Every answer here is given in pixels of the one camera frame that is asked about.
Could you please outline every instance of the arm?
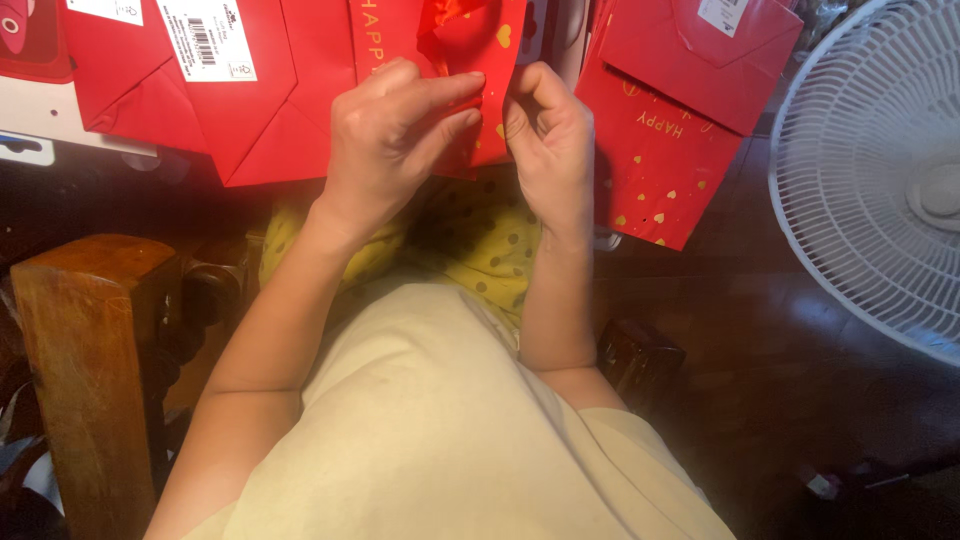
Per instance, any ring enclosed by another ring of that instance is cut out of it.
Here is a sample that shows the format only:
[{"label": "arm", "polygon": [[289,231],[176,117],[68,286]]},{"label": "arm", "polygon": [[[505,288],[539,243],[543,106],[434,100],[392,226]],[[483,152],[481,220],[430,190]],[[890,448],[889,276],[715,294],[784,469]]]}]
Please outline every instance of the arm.
[{"label": "arm", "polygon": [[543,222],[521,320],[520,361],[576,409],[626,410],[596,369],[593,117],[542,62],[518,71],[504,131],[520,188]]},{"label": "arm", "polygon": [[441,116],[483,83],[476,74],[425,81],[415,64],[398,59],[334,101],[324,194],[217,362],[148,540],[182,538],[236,501],[253,468],[296,424],[300,387],[347,263],[480,113],[424,117]]}]

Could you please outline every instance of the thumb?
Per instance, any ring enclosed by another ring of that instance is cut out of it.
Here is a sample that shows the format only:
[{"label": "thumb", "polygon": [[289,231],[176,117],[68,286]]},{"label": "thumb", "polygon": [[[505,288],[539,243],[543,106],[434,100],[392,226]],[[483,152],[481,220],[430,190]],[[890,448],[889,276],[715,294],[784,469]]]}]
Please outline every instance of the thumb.
[{"label": "thumb", "polygon": [[523,160],[542,146],[527,111],[513,97],[507,96],[503,102],[503,135],[515,160]]},{"label": "thumb", "polygon": [[473,108],[449,115],[423,135],[420,142],[410,151],[409,161],[416,167],[432,170],[433,164],[440,158],[446,147],[467,128],[479,121],[480,111]]}]

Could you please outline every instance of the finger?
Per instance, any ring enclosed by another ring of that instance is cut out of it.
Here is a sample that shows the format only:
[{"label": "finger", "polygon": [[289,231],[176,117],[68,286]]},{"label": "finger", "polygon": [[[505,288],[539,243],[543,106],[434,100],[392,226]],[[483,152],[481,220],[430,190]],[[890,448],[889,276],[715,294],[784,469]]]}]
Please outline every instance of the finger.
[{"label": "finger", "polygon": [[464,130],[480,121],[480,111],[477,109],[461,110],[437,122],[420,139],[410,152],[408,162],[416,167],[424,167],[429,172],[434,163],[450,144],[460,136]]},{"label": "finger", "polygon": [[515,160],[536,153],[543,141],[530,125],[530,117],[523,106],[513,97],[507,96],[503,102],[503,135]]},{"label": "finger", "polygon": [[391,93],[383,100],[384,110],[408,128],[433,109],[462,100],[483,87],[487,78],[479,71],[437,79],[420,79]]},{"label": "finger", "polygon": [[517,97],[532,95],[544,109],[569,107],[576,99],[564,81],[542,61],[520,67],[510,91]]},{"label": "finger", "polygon": [[360,86],[371,96],[382,97],[420,78],[420,68],[412,61],[396,57],[378,68]]}]

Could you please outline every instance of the barcode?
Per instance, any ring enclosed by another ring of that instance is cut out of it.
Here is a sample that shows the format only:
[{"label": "barcode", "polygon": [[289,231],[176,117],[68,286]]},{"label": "barcode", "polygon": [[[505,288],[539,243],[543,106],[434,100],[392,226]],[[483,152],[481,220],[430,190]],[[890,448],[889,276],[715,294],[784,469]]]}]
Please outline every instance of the barcode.
[{"label": "barcode", "polygon": [[188,18],[186,23],[190,25],[190,32],[197,41],[197,54],[200,55],[200,62],[203,65],[217,65],[217,58],[213,56],[213,48],[210,47],[210,37],[206,34],[204,20],[197,18]]}]

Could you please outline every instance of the right hand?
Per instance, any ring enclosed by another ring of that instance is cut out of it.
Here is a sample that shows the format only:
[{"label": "right hand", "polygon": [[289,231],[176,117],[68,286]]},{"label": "right hand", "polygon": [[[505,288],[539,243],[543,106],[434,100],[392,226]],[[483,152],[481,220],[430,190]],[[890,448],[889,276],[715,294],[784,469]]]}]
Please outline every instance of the right hand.
[{"label": "right hand", "polygon": [[358,249],[410,201],[446,147],[480,121],[477,109],[445,114],[485,81],[482,73],[423,79],[415,63],[396,58],[338,96],[326,187],[311,213]]},{"label": "right hand", "polygon": [[504,102],[503,130],[520,189],[544,231],[590,242],[593,114],[545,63],[520,67]]}]

